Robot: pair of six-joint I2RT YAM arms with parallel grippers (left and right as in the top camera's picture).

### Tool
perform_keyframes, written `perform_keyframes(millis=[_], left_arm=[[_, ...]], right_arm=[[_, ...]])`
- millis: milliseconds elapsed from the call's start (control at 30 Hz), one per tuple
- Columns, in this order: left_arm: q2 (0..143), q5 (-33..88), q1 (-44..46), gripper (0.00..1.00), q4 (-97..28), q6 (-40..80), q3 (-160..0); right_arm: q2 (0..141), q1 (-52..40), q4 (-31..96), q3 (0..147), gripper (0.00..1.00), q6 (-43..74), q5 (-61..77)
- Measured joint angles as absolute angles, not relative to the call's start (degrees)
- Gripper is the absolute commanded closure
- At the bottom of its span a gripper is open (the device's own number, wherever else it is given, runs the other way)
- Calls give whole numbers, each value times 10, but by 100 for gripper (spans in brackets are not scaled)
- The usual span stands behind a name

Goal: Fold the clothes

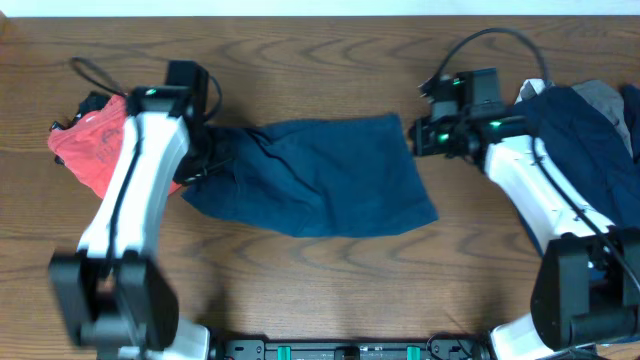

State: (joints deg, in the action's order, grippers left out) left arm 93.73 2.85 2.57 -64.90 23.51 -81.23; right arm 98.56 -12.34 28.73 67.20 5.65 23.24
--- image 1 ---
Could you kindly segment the navy blue shorts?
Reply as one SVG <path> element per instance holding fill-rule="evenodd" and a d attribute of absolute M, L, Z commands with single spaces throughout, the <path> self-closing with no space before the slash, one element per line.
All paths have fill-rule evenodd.
<path fill-rule="evenodd" d="M 438 218 L 396 114 L 218 128 L 232 159 L 189 187 L 204 215 L 294 237 L 399 235 Z"/>

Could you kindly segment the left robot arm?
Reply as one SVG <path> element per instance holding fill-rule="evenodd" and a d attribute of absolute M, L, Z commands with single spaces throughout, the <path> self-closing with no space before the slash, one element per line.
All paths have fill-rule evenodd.
<path fill-rule="evenodd" d="M 138 87 L 115 171 L 75 252 L 53 254 L 48 275 L 71 343 L 99 359 L 212 359 L 211 331 L 181 317 L 156 262 L 170 184 L 192 150 L 208 91 Z"/>

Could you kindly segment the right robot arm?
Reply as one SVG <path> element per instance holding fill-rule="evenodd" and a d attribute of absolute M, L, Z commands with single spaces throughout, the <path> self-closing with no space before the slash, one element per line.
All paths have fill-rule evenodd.
<path fill-rule="evenodd" d="M 418 156 L 461 157 L 516 207 L 542 252 L 526 315 L 494 328 L 495 359 L 587 357 L 587 347 L 639 336 L 639 231 L 592 209 L 524 116 L 423 117 Z"/>

